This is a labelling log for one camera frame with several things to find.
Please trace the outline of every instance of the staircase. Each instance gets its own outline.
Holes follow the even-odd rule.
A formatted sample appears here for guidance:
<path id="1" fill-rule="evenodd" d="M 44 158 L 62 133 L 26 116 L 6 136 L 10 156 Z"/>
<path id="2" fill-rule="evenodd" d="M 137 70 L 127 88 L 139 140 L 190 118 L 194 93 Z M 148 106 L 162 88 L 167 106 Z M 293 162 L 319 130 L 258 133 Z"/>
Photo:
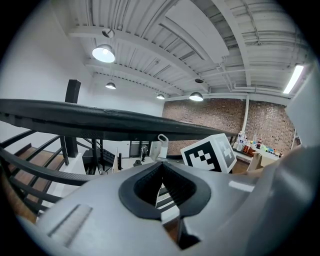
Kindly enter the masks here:
<path id="1" fill-rule="evenodd" d="M 54 156 L 53 152 L 45 151 L 45 150 L 42 150 L 37 155 L 33 156 L 33 154 L 35 153 L 36 150 L 37 150 L 37 148 L 32 147 L 31 144 L 28 144 L 27 146 L 25 146 L 24 148 L 19 150 L 14 155 L 19 157 L 20 159 L 23 159 L 23 160 L 28 160 L 31 158 L 29 160 L 29 162 L 33 163 L 37 166 L 45 166 L 46 163 L 50 159 L 52 159 L 52 157 Z M 47 165 L 47 168 L 51 169 L 51 170 L 58 171 L 62 167 L 64 162 L 65 161 L 64 161 L 63 155 L 58 154 Z M 18 169 L 13 164 L 9 164 L 7 166 L 7 168 L 9 169 L 9 171 L 12 174 L 16 173 L 14 177 L 12 176 L 10 178 L 10 181 L 13 184 L 24 184 L 26 186 L 32 187 L 33 189 L 35 189 L 37 191 L 44 192 L 44 193 L 47 192 L 47 190 L 51 184 L 50 180 L 34 176 L 34 175 L 32 175 L 22 169 Z M 14 213 L 16 215 L 23 216 L 26 219 L 28 219 L 29 221 L 35 223 L 37 215 L 35 212 L 32 212 L 27 206 L 34 205 L 34 203 L 41 204 L 42 200 L 40 200 L 38 197 L 30 195 L 26 192 L 21 192 L 21 194 L 24 196 L 24 200 L 22 201 L 17 196 L 16 191 L 14 191 L 14 189 L 12 188 L 11 184 L 8 182 L 8 179 L 6 178 L 4 173 L 1 174 L 1 179 L 2 179 L 2 185 L 4 188 L 4 192 L 7 195 L 7 199 L 9 201 L 9 203 L 12 205 L 12 209 L 13 209 Z"/>
<path id="2" fill-rule="evenodd" d="M 103 149 L 103 161 L 101 160 L 101 150 L 97 148 L 97 161 L 100 165 L 104 165 L 104 170 L 108 171 L 113 165 L 115 161 L 115 155 L 112 154 L 111 152 Z M 84 154 L 82 155 L 82 161 L 84 164 L 84 169 L 87 174 L 90 174 L 92 168 L 95 167 L 94 164 L 94 154 L 92 150 L 86 150 Z M 121 159 L 118 158 L 118 168 L 119 170 L 121 168 Z"/>

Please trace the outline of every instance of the black handrail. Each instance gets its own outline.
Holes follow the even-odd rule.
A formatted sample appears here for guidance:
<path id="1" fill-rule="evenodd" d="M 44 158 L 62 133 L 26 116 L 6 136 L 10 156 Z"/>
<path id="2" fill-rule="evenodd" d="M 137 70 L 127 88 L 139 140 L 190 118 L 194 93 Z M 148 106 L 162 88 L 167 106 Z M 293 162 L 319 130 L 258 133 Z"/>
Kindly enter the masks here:
<path id="1" fill-rule="evenodd" d="M 98 168 L 98 155 L 97 155 L 97 140 L 92 139 L 92 148 L 93 148 L 93 163 L 95 168 Z"/>
<path id="2" fill-rule="evenodd" d="M 102 165 L 102 170 L 105 171 L 105 158 L 104 158 L 104 140 L 100 139 L 100 161 Z"/>
<path id="3" fill-rule="evenodd" d="M 100 149 L 99 149 L 99 148 L 98 148 L 98 149 L 99 149 L 100 151 L 102 150 L 104 154 L 106 154 L 106 155 L 114 158 L 114 157 L 115 157 L 114 154 L 112 154 L 112 153 L 109 152 L 108 150 L 104 149 L 104 146 L 103 146 L 104 143 L 103 143 L 103 141 L 104 141 L 103 139 L 100 139 L 100 142 L 98 142 L 98 141 L 96 142 L 96 143 L 100 146 Z"/>
<path id="4" fill-rule="evenodd" d="M 31 186 L 23 184 L 21 181 L 17 180 L 15 177 L 11 177 L 10 178 L 10 182 L 13 185 L 17 186 L 19 189 L 22 189 L 22 190 L 26 191 L 28 194 L 31 194 L 31 195 L 39 198 L 39 199 L 48 201 L 50 203 L 56 203 L 60 199 L 62 199 L 62 197 L 55 196 L 55 195 L 52 195 L 52 194 L 47 194 L 45 192 L 41 192 L 39 190 L 36 190 Z"/>
<path id="5" fill-rule="evenodd" d="M 0 157 L 7 162 L 13 164 L 19 169 L 23 169 L 25 172 L 39 176 L 46 180 L 53 182 L 63 183 L 67 185 L 81 186 L 84 183 L 95 179 L 98 176 L 75 174 L 56 170 L 50 170 L 42 166 L 35 165 L 31 162 L 20 159 L 19 157 L 9 153 L 5 149 L 0 147 Z"/>
<path id="6" fill-rule="evenodd" d="M 56 156 L 63 150 L 63 147 L 60 147 L 42 166 L 47 168 L 48 165 L 56 158 Z M 33 187 L 33 185 L 37 182 L 38 176 L 33 176 L 32 179 L 29 181 L 28 186 Z"/>
<path id="7" fill-rule="evenodd" d="M 61 168 L 65 163 L 66 163 L 66 159 L 63 159 L 63 160 L 59 163 L 59 165 L 57 166 L 56 170 L 57 170 L 57 171 L 60 170 L 60 168 Z"/>
<path id="8" fill-rule="evenodd" d="M 31 134 L 34 134 L 36 132 L 37 132 L 36 130 L 27 130 L 25 132 L 22 132 L 16 136 L 13 136 L 12 138 L 9 138 L 9 139 L 5 140 L 4 142 L 0 143 L 0 147 L 5 149 L 6 147 L 10 146 L 11 144 L 13 144 L 13 143 L 31 135 Z"/>
<path id="9" fill-rule="evenodd" d="M 88 149 L 88 150 L 94 150 L 92 147 L 89 147 L 89 146 L 87 146 L 87 145 L 85 145 L 85 144 L 82 144 L 82 143 L 79 142 L 79 141 L 77 141 L 76 143 L 77 143 L 79 146 L 84 147 L 84 148 L 86 148 L 86 149 Z"/>
<path id="10" fill-rule="evenodd" d="M 48 165 L 50 165 L 50 163 L 56 158 L 57 155 L 59 155 L 59 153 L 63 151 L 63 147 L 60 147 L 43 165 L 44 168 L 47 168 Z"/>
<path id="11" fill-rule="evenodd" d="M 102 109 L 74 103 L 0 99 L 0 121 L 43 133 L 113 141 L 158 141 L 165 134 L 170 141 L 201 140 L 223 131 L 130 111 Z"/>
<path id="12" fill-rule="evenodd" d="M 91 145 L 93 145 L 92 141 L 90 141 L 89 139 L 87 138 L 83 138 L 86 142 L 90 143 Z"/>
<path id="13" fill-rule="evenodd" d="M 63 158 L 65 160 L 65 165 L 68 166 L 69 165 L 69 158 L 68 158 L 68 153 L 67 153 L 65 136 L 60 136 L 60 144 L 61 144 L 61 147 L 62 147 L 62 155 L 63 155 Z"/>
<path id="14" fill-rule="evenodd" d="M 28 198 L 25 198 L 24 200 L 24 203 L 30 208 L 33 210 L 34 213 L 38 214 L 38 211 L 46 211 L 48 210 L 49 208 L 40 204 L 40 203 L 36 203 L 34 201 L 31 201 L 30 199 Z"/>
<path id="15" fill-rule="evenodd" d="M 0 163 L 1 163 L 0 168 L 3 170 L 6 178 L 8 179 L 8 182 L 9 182 L 9 177 L 11 175 L 10 170 L 8 168 L 9 163 L 1 156 L 0 156 Z M 17 188 L 16 186 L 12 186 L 12 189 L 21 200 L 24 199 L 25 195 L 19 188 Z"/>
<path id="16" fill-rule="evenodd" d="M 38 155 L 42 150 L 44 150 L 46 147 L 54 143 L 57 139 L 60 138 L 60 135 L 48 140 L 46 143 L 42 144 L 40 147 L 38 147 L 35 151 L 33 151 L 25 160 L 30 161 L 32 158 L 34 158 L 36 155 Z M 20 168 L 16 167 L 11 171 L 11 175 L 15 176 L 20 171 Z"/>

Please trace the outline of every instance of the wooden stair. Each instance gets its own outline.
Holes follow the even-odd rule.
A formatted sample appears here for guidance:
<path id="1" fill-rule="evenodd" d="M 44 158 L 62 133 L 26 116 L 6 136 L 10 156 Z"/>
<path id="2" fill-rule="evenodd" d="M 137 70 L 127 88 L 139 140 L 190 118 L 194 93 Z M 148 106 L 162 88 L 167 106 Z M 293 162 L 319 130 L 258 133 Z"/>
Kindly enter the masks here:
<path id="1" fill-rule="evenodd" d="M 29 147 L 25 147 L 24 150 L 19 150 L 15 155 L 18 156 L 21 159 L 26 159 L 30 156 L 32 152 L 34 152 L 36 148 L 32 147 L 31 145 Z M 30 163 L 33 163 L 38 166 L 43 166 L 47 160 L 53 155 L 53 152 L 43 150 L 39 154 L 37 154 L 34 158 L 30 160 Z M 56 170 L 58 171 L 63 163 L 64 157 L 62 154 L 58 154 L 53 161 L 47 166 L 48 169 Z M 9 164 L 8 166 L 9 170 L 12 172 L 16 167 L 12 164 Z M 18 173 L 14 177 L 18 181 L 22 182 L 25 185 L 28 185 L 34 178 L 36 178 L 33 174 L 30 174 L 24 170 L 19 170 Z M 8 179 L 2 173 L 1 175 L 2 179 L 2 185 L 4 192 L 7 196 L 7 199 L 9 203 L 12 206 L 12 209 L 16 215 L 23 216 L 29 221 L 35 223 L 37 216 L 25 205 L 24 202 L 21 201 L 21 199 L 17 196 L 16 192 L 13 190 L 11 184 L 9 183 Z M 51 181 L 44 179 L 44 178 L 38 178 L 33 184 L 33 188 L 41 191 L 46 192 L 51 184 Z M 41 203 L 39 198 L 28 194 L 27 199 L 35 202 L 35 203 Z"/>

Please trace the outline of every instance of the white wall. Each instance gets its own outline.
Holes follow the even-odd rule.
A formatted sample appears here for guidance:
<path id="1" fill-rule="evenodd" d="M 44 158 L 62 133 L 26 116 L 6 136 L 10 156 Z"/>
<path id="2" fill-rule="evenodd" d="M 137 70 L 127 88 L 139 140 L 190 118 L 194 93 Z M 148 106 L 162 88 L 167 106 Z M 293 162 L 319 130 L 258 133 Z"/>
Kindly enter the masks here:
<path id="1" fill-rule="evenodd" d="M 66 10 L 63 5 L 46 2 L 18 32 L 1 63 L 0 98 L 64 102 L 69 79 L 78 79 L 81 82 L 78 103 L 87 101 L 92 75 L 82 63 L 79 53 L 83 49 L 71 44 L 64 33 L 64 29 L 72 26 L 69 20 L 58 18 L 67 17 L 62 13 Z M 0 141 L 25 130 L 0 121 Z M 53 136 L 37 132 L 7 149 L 15 153 L 29 142 L 38 147 Z M 47 150 L 59 147 L 60 142 L 56 141 Z"/>
<path id="2" fill-rule="evenodd" d="M 74 26 L 67 1 L 46 2 L 19 31 L 0 70 L 0 98 L 33 99 L 64 102 L 69 79 L 81 82 L 78 104 L 99 108 L 162 116 L 164 101 L 156 99 L 153 89 L 120 80 L 116 90 L 105 88 L 106 80 L 93 80 L 92 71 L 84 66 L 85 52 L 80 41 L 68 38 Z M 26 131 L 0 121 L 0 142 Z M 28 143 L 39 147 L 54 134 L 35 133 L 7 149 L 15 153 Z M 60 141 L 46 148 L 56 151 Z M 103 147 L 129 156 L 129 141 L 104 141 Z M 78 147 L 84 153 L 86 149 Z"/>
<path id="3" fill-rule="evenodd" d="M 63 165 L 59 171 L 65 172 L 65 173 L 85 175 L 86 170 L 84 168 L 84 163 L 82 161 L 82 154 L 81 153 L 78 154 L 75 158 L 69 157 L 69 165 L 68 166 Z M 78 188 L 79 186 L 67 185 L 67 184 L 53 181 L 47 193 L 50 195 L 54 195 L 56 197 L 64 198 L 67 195 L 71 194 L 73 191 L 77 190 Z M 46 207 L 51 207 L 54 204 L 48 201 L 43 201 L 42 205 Z"/>
<path id="4" fill-rule="evenodd" d="M 119 78 L 113 78 L 116 89 L 108 89 L 106 84 L 110 81 L 110 77 L 105 76 L 105 79 L 101 77 L 103 76 L 93 75 L 91 85 L 91 99 L 93 101 L 86 102 L 86 105 L 104 109 L 131 111 L 156 117 L 162 116 L 165 102 L 156 98 L 155 90 Z M 128 158 L 130 141 L 104 140 L 103 148 L 113 154 L 116 153 L 116 148 L 118 148 L 118 153 L 121 153 L 123 158 Z"/>

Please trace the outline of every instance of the brick wall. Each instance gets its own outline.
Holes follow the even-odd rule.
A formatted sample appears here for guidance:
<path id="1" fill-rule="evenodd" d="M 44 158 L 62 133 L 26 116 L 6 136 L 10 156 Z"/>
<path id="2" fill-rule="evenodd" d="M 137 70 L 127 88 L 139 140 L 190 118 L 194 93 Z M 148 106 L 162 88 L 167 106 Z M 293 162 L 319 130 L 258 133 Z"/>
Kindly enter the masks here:
<path id="1" fill-rule="evenodd" d="M 286 153 L 291 149 L 295 128 L 285 112 L 285 106 L 250 101 L 245 133 L 251 140 L 256 133 L 264 145 Z"/>
<path id="2" fill-rule="evenodd" d="M 246 103 L 240 99 L 205 99 L 167 101 L 162 116 L 177 121 L 204 125 L 227 132 L 238 133 L 245 117 Z M 294 126 L 285 107 L 261 101 L 250 101 L 246 133 L 252 140 L 254 133 L 266 146 L 286 153 L 291 149 Z M 195 140 L 170 141 L 168 154 L 180 155 L 180 149 L 193 144 Z"/>
<path id="3" fill-rule="evenodd" d="M 240 99 L 205 99 L 167 101 L 162 117 L 177 121 L 208 126 L 228 132 L 238 133 L 245 117 L 246 103 Z M 180 155 L 180 149 L 195 143 L 195 140 L 170 141 L 168 154 Z"/>

